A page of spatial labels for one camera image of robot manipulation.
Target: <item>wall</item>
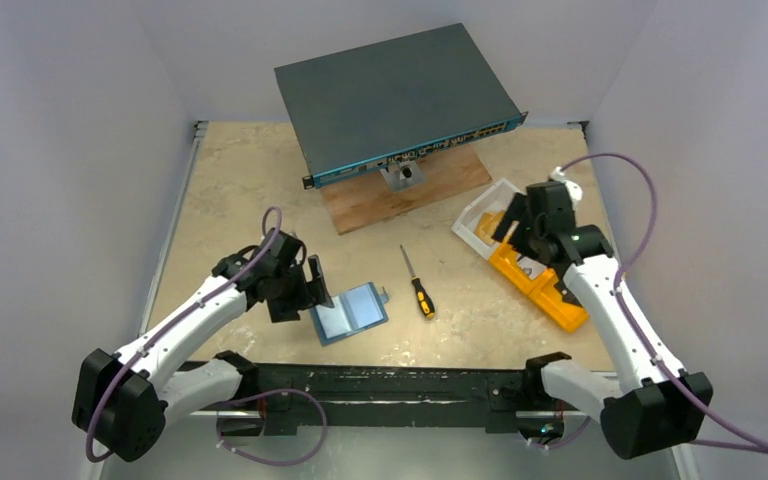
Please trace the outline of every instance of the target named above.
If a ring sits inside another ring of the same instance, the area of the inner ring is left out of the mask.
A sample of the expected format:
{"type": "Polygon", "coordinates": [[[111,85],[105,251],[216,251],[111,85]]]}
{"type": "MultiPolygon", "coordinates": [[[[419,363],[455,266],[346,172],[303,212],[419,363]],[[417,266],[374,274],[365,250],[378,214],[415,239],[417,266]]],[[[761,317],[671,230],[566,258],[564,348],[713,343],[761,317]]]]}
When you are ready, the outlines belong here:
{"type": "Polygon", "coordinates": [[[589,119],[655,3],[135,0],[184,105],[199,119],[286,121],[273,68],[463,22],[532,123],[589,119]]]}
{"type": "MultiPolygon", "coordinates": [[[[662,0],[589,129],[591,151],[641,160],[659,187],[651,248],[630,274],[650,320],[713,407],[768,438],[768,2],[662,0]]],[[[648,196],[597,165],[621,252],[648,196]]],[[[730,439],[710,422],[703,435],[730,439]]],[[[697,449],[703,478],[768,478],[768,457],[697,449]]]]}
{"type": "Polygon", "coordinates": [[[0,478],[76,478],[78,367],[138,326],[191,123],[128,0],[0,1],[0,478]]]}

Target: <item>table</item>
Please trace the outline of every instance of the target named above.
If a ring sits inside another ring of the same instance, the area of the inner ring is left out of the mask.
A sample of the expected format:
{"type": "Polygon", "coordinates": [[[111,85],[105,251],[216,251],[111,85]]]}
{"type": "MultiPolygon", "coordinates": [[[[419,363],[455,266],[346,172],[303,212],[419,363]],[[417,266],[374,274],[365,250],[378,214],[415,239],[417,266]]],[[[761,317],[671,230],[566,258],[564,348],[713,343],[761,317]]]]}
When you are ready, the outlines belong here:
{"type": "MultiPolygon", "coordinates": [[[[494,181],[505,177],[520,188],[587,152],[577,128],[521,127],[473,146],[494,181]]],[[[612,370],[590,322],[564,332],[452,233],[461,210],[486,187],[338,236],[320,192],[302,188],[307,173],[290,124],[210,122],[149,325],[194,293],[220,258],[259,243],[263,211],[278,205],[282,229],[322,260],[329,291],[374,282],[390,295],[389,321],[322,347],[307,312],[300,322],[272,324],[258,305],[214,335],[194,360],[235,350],[255,363],[522,368],[530,357],[561,350],[592,370],[612,370]],[[417,309],[400,243],[435,301],[432,321],[417,309]]],[[[570,176],[585,192],[579,222],[608,232],[590,163],[573,167],[570,176]]]]}

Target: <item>wooden board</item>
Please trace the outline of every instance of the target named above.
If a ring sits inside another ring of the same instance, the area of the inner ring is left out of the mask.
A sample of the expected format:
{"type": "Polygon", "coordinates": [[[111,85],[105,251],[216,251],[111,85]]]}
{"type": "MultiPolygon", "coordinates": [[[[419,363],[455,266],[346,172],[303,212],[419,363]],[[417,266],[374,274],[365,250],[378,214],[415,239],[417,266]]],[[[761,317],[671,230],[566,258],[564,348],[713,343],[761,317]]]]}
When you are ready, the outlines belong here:
{"type": "Polygon", "coordinates": [[[425,182],[393,192],[379,172],[322,187],[325,206],[339,235],[487,185],[490,172],[471,145],[429,155],[419,162],[425,182]]]}

